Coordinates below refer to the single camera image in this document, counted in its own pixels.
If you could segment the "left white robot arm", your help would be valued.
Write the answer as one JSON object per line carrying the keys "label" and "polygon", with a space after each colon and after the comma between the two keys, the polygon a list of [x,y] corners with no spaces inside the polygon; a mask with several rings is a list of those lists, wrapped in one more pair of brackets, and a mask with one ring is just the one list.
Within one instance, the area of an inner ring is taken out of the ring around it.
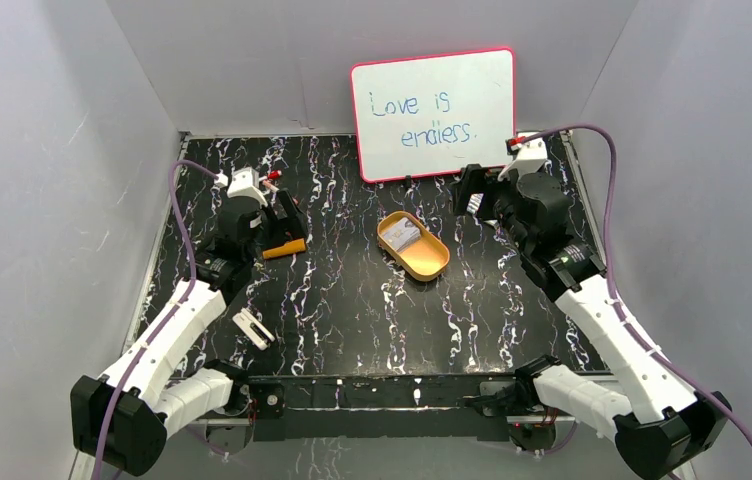
{"label": "left white robot arm", "polygon": [[237,194],[224,201],[215,227],[191,240],[180,207],[173,208],[188,261],[164,309],[122,356],[97,377],[83,375],[70,392],[74,447],[94,459],[90,478],[105,465],[143,475],[167,440],[205,414],[248,412],[254,404],[249,376],[226,361],[212,360],[173,383],[176,367],[198,337],[218,320],[251,282],[264,253],[297,253],[306,225],[286,189],[271,200]]}

